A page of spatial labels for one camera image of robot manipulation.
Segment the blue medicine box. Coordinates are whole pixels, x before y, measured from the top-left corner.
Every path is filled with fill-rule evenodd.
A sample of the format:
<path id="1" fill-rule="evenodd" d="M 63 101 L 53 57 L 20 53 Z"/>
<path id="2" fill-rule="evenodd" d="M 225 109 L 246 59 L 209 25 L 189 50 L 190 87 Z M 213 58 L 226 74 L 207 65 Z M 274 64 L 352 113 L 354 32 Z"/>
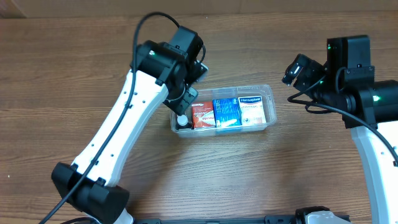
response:
<path id="1" fill-rule="evenodd" d="M 212 101 L 217 128 L 241 125 L 240 107 L 237 98 L 223 98 Z"/>

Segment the white blue plaster box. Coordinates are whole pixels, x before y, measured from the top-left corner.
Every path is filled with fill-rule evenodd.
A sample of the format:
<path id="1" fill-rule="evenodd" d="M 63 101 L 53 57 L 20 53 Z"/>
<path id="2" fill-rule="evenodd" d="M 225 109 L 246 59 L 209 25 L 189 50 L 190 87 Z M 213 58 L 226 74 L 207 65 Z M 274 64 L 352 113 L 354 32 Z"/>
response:
<path id="1" fill-rule="evenodd" d="M 243 126 L 254 126 L 267 123 L 262 96 L 239 97 L 238 101 Z"/>

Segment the clear plastic container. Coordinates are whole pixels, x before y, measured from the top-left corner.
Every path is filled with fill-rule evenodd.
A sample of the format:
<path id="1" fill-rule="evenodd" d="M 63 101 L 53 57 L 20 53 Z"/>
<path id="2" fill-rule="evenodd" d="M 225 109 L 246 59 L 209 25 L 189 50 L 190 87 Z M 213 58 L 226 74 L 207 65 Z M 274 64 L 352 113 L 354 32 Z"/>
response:
<path id="1" fill-rule="evenodd" d="M 262 96 L 263 108 L 266 116 L 267 123 L 254 125 L 254 126 L 230 126 L 226 128 L 197 128 L 193 127 L 192 118 L 192 104 L 213 101 L 216 99 L 223 98 L 239 98 L 244 96 Z M 192 103 L 185 111 L 188 119 L 192 123 L 192 129 L 177 129 L 177 115 L 174 112 L 170 114 L 170 125 L 171 130 L 178 134 L 181 138 L 198 138 L 207 136 L 216 136 L 220 134 L 230 133 L 243 133 L 262 131 L 266 127 L 274 124 L 277 121 L 277 114 L 275 111 L 274 95 L 269 85 L 250 85 L 250 86 L 234 86 L 226 88 L 214 88 L 207 90 L 200 90 L 198 92 L 198 98 Z"/>

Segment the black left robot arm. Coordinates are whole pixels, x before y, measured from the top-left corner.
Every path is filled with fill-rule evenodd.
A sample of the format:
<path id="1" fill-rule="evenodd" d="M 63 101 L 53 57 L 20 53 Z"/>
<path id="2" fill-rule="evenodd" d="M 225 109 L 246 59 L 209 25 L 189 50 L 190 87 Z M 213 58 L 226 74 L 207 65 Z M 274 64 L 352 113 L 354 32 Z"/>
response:
<path id="1" fill-rule="evenodd" d="M 94 138 L 71 164 L 59 162 L 52 171 L 62 202 L 85 213 L 84 220 L 133 223 L 126 210 L 129 192 L 118 186 L 123 167 L 161 104 L 181 115 L 196 100 L 192 85 L 208 72 L 197 60 L 202 50 L 202 39 L 184 26 L 170 42 L 138 46 L 121 94 Z"/>

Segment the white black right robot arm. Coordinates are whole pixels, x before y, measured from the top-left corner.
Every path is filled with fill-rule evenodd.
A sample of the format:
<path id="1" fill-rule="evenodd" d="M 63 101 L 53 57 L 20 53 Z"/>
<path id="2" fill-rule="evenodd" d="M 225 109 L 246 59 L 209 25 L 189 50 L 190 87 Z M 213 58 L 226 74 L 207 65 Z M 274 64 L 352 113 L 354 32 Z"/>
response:
<path id="1" fill-rule="evenodd" d="M 397 81 L 376 81 L 368 35 L 330 38 L 320 64 L 298 54 L 283 83 L 309 113 L 338 113 L 358 149 L 373 223 L 397 223 Z"/>

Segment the dark brown medicine bottle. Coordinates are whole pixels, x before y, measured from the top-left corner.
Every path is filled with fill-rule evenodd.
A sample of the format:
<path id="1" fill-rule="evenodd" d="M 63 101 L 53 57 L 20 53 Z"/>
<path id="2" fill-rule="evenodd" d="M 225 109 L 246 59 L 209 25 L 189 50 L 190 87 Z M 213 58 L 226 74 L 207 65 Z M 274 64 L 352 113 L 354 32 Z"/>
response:
<path id="1" fill-rule="evenodd" d="M 192 123 L 188 119 L 187 115 L 183 114 L 177 116 L 177 129 L 192 129 Z"/>

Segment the red medicine box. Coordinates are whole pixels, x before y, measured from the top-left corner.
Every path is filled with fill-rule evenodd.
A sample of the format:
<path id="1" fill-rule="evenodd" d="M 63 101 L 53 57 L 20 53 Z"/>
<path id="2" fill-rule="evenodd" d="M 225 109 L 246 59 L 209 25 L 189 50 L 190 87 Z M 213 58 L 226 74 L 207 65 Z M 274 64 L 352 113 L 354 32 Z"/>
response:
<path id="1" fill-rule="evenodd" d="M 213 111 L 213 103 L 211 101 L 199 102 L 192 104 L 193 127 L 197 128 L 214 128 L 215 116 Z"/>

